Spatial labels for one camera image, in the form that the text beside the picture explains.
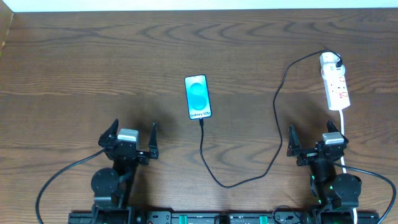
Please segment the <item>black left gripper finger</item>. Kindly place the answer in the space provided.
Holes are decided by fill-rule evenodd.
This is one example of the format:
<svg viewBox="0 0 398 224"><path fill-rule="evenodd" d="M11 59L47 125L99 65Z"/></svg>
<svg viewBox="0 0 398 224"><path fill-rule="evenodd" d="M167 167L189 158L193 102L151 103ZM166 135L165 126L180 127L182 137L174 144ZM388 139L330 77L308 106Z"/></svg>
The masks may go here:
<svg viewBox="0 0 398 224"><path fill-rule="evenodd" d="M149 157L151 159L159 158L159 148L157 145L157 125L152 124L152 131L149 139Z"/></svg>
<svg viewBox="0 0 398 224"><path fill-rule="evenodd" d="M119 120L115 119L112 125L99 137L98 144L102 148L108 147L109 143L117 138Z"/></svg>

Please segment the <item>white USB charger adapter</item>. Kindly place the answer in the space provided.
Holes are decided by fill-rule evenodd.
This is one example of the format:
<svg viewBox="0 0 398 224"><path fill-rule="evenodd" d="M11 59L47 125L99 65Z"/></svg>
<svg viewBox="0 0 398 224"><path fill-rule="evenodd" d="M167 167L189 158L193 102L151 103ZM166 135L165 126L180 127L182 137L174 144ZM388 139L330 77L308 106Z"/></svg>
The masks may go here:
<svg viewBox="0 0 398 224"><path fill-rule="evenodd" d="M339 54L324 52L320 56L321 76L324 80L345 75L345 66Z"/></svg>

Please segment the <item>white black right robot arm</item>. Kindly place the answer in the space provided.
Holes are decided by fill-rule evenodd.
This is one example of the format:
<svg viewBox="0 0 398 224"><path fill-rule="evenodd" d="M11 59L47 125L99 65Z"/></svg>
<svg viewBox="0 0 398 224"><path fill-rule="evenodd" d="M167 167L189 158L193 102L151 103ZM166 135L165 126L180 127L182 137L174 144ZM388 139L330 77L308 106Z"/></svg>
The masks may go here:
<svg viewBox="0 0 398 224"><path fill-rule="evenodd" d="M295 157L298 166L309 166L310 187L319 205L309 208L302 215L304 223L351 223L353 210L359 206L362 181L347 173L338 174L335 162L344 156L348 139L331 122L328 132L314 147L303 148L296 130L289 127L287 156Z"/></svg>

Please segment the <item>blue screen Galaxy smartphone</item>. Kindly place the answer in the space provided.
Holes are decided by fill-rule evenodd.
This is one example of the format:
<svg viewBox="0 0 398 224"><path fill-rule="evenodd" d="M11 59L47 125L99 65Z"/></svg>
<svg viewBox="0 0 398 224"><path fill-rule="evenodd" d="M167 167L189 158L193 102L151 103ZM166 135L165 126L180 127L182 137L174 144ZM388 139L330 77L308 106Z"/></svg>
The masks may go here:
<svg viewBox="0 0 398 224"><path fill-rule="evenodd" d="M191 120L212 116L210 94L206 75L194 75L184 78L188 116Z"/></svg>

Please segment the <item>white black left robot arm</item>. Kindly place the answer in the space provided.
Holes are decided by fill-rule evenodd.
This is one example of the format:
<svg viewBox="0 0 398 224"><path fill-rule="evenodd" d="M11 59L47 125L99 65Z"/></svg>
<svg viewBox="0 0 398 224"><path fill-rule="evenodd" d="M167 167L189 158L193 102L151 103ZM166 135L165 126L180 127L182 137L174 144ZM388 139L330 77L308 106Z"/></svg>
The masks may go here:
<svg viewBox="0 0 398 224"><path fill-rule="evenodd" d="M146 223L144 211L129 205L132 185L138 166L148 165L151 159L159 158L157 125L152 125L149 150L139 150L139 132L133 129L118 129L119 120L99 137L98 144L109 160L111 168L97 171L91 179L94 192L92 223Z"/></svg>

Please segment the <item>white extension power strip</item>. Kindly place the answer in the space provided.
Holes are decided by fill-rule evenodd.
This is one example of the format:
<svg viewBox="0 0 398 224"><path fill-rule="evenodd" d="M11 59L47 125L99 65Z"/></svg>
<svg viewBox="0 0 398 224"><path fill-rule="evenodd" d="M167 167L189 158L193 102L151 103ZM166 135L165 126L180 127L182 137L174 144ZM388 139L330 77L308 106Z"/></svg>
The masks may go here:
<svg viewBox="0 0 398 224"><path fill-rule="evenodd" d="M350 106L345 75L323 81L329 110L340 111Z"/></svg>

